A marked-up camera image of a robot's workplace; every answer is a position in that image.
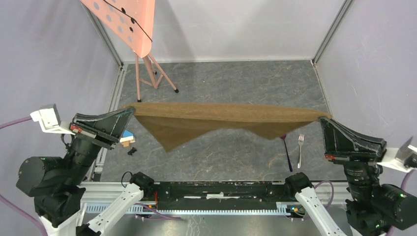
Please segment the brown cloth napkin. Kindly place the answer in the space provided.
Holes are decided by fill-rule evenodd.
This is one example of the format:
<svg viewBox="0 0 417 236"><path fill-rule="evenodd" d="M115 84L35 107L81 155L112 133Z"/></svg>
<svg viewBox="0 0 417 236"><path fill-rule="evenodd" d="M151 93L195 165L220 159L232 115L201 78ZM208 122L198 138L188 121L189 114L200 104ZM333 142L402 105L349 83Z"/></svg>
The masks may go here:
<svg viewBox="0 0 417 236"><path fill-rule="evenodd" d="M169 152L219 129L243 129L273 140L321 118L326 112L241 103L130 103L136 120Z"/></svg>

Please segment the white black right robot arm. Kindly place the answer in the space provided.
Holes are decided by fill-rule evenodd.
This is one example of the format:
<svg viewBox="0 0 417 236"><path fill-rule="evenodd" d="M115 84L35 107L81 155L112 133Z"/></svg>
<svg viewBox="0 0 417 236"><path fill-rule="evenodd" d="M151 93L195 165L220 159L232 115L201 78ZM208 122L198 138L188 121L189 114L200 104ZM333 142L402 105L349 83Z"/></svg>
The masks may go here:
<svg viewBox="0 0 417 236"><path fill-rule="evenodd" d="M330 118L320 119L326 160L342 165L347 178L346 216L356 236L386 236L417 223L417 198L402 187L380 184L384 168L411 173L417 148L407 141L390 148L382 138L360 134Z"/></svg>

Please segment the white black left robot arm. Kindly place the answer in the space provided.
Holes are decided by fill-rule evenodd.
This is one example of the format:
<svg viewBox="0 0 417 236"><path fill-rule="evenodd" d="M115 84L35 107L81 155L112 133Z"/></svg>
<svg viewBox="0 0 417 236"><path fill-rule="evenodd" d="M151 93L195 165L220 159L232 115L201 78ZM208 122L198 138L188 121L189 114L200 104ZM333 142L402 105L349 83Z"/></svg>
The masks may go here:
<svg viewBox="0 0 417 236"><path fill-rule="evenodd" d="M33 156L20 166L16 186L34 199L35 211L50 236L104 236L135 203L154 196L153 179L135 173L120 195L98 216L78 226L80 183L101 149L113 149L134 114L133 107L101 115L77 113L71 122L62 122L55 104L31 113L43 132L69 134L64 157Z"/></svg>

